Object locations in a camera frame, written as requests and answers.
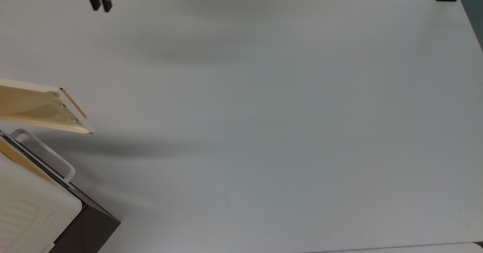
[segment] white lid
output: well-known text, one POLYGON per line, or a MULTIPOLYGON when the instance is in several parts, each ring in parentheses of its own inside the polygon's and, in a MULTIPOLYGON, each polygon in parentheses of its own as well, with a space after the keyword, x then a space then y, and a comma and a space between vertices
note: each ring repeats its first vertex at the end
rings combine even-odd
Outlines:
POLYGON ((86 115, 59 87, 0 79, 0 120, 93 133, 86 115))

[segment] white container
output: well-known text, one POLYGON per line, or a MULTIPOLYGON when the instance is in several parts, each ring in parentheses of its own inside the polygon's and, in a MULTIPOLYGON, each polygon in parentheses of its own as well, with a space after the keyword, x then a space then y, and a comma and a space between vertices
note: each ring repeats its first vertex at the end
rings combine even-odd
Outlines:
POLYGON ((59 184, 0 154, 0 253, 50 251, 81 208, 59 184))

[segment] table surface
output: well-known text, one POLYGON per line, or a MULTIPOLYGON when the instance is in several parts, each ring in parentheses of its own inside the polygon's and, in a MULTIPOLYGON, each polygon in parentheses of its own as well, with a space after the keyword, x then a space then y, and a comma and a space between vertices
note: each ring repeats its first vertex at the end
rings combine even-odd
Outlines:
POLYGON ((483 53, 460 1, 0 0, 1 77, 95 134, 23 127, 122 221, 101 252, 483 241, 483 53))
POLYGON ((483 253, 480 246, 474 243, 409 246, 397 248, 380 248, 357 251, 345 251, 345 253, 483 253))

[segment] white handle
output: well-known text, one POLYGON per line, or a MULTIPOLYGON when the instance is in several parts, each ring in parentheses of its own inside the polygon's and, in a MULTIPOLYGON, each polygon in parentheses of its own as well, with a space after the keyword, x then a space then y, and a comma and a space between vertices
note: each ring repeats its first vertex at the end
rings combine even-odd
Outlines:
POLYGON ((50 147, 48 147, 45 143, 43 143, 41 140, 39 140, 37 137, 35 137, 34 135, 32 135, 30 132, 26 131, 25 129, 15 130, 14 132, 12 132, 10 134, 10 138, 17 139, 22 134, 25 134, 28 137, 30 137, 32 140, 34 140, 36 143, 38 143, 39 146, 41 146, 48 153, 50 153, 55 158, 57 158, 62 163, 64 163, 64 165, 66 165, 66 167, 69 169, 69 173, 65 177, 59 177, 59 178, 62 179, 62 181, 64 181, 64 183, 67 184, 67 186, 70 187, 69 182, 72 180, 72 178, 75 175, 75 168, 70 163, 68 163, 67 160, 64 160, 64 158, 62 158, 59 154, 57 154, 55 151, 50 149, 50 147))

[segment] white table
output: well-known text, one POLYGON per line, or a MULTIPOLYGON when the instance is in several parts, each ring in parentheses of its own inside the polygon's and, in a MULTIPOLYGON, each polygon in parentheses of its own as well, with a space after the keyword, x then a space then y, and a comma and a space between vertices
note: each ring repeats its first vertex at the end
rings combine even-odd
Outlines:
POLYGON ((474 243, 446 244, 432 246, 409 246, 397 248, 380 248, 367 250, 344 251, 344 253, 483 253, 480 246, 474 243))
POLYGON ((0 76, 94 135, 24 127, 122 221, 102 252, 483 241, 483 54, 461 2, 0 0, 0 76))

